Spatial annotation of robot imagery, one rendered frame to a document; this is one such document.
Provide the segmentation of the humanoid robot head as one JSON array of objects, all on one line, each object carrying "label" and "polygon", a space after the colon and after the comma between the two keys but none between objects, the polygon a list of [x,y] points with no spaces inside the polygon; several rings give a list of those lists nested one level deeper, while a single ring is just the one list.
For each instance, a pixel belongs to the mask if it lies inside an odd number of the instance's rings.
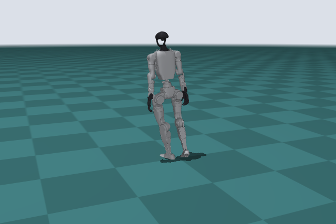
[{"label": "humanoid robot head", "polygon": [[[160,47],[159,51],[169,51],[169,49],[167,49],[166,44],[165,44],[166,39],[168,37],[169,37],[168,34],[166,32],[164,32],[164,31],[161,31],[161,32],[159,32],[159,33],[156,34],[155,39],[156,39],[157,45]],[[159,45],[158,39],[164,41],[163,45]]]}]

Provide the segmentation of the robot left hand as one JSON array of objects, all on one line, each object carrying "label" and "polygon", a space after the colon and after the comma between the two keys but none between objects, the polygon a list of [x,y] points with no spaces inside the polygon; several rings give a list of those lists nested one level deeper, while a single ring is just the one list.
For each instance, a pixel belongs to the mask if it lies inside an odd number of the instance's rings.
[{"label": "robot left hand", "polygon": [[149,97],[148,97],[148,110],[150,111],[150,112],[153,112],[151,109],[150,109],[150,107],[151,107],[151,99],[153,99],[153,94],[152,93],[150,93],[150,95],[149,95]]}]

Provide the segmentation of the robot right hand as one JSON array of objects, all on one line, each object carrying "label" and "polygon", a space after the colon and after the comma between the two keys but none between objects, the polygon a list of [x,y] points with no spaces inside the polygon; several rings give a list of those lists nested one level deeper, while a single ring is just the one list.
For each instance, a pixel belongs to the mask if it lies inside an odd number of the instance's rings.
[{"label": "robot right hand", "polygon": [[187,88],[184,87],[184,91],[182,91],[182,92],[183,92],[183,97],[182,97],[181,101],[184,99],[184,103],[182,105],[187,105],[189,103]]}]

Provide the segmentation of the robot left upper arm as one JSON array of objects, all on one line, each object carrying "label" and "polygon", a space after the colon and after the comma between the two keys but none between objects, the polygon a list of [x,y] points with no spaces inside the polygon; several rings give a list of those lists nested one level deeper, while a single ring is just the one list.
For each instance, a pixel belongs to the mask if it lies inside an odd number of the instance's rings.
[{"label": "robot left upper arm", "polygon": [[148,61],[148,69],[149,69],[149,73],[151,74],[151,79],[155,79],[156,75],[155,75],[155,59],[156,59],[156,52],[149,54],[147,56],[147,61]]}]

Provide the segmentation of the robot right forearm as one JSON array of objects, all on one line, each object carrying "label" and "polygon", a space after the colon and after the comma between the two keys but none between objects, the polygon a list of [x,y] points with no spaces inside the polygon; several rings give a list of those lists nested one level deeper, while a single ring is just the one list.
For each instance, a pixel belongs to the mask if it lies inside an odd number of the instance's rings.
[{"label": "robot right forearm", "polygon": [[184,87],[186,87],[186,83],[185,83],[185,79],[184,79],[185,78],[184,77],[184,72],[183,72],[182,75],[179,75],[178,78],[179,78],[179,82],[180,82],[181,91],[184,91]]}]

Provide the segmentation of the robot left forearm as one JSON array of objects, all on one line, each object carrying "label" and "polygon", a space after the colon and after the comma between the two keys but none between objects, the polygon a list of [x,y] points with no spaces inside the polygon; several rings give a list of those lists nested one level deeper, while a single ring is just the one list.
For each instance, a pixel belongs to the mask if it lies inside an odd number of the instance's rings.
[{"label": "robot left forearm", "polygon": [[150,93],[153,94],[153,97],[154,97],[154,84],[155,84],[155,81],[151,79],[151,74],[148,73],[147,75],[147,78],[148,78],[148,96],[150,95]]}]

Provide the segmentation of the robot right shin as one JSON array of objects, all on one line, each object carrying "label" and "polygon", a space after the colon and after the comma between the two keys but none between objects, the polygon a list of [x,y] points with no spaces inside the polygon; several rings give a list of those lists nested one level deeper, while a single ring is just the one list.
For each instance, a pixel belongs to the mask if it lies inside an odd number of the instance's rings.
[{"label": "robot right shin", "polygon": [[182,123],[183,123],[182,127],[176,127],[176,128],[177,128],[178,137],[181,141],[182,148],[184,151],[187,149],[187,146],[186,146],[186,131],[185,131],[183,119],[182,119]]}]

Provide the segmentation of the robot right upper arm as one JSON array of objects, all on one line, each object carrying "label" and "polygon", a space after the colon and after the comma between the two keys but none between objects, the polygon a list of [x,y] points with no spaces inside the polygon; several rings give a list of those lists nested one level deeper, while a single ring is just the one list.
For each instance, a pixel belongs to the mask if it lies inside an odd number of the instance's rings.
[{"label": "robot right upper arm", "polygon": [[181,61],[181,53],[179,51],[174,50],[175,52],[175,64],[176,64],[176,74],[180,75],[183,74],[182,70],[182,61]]}]

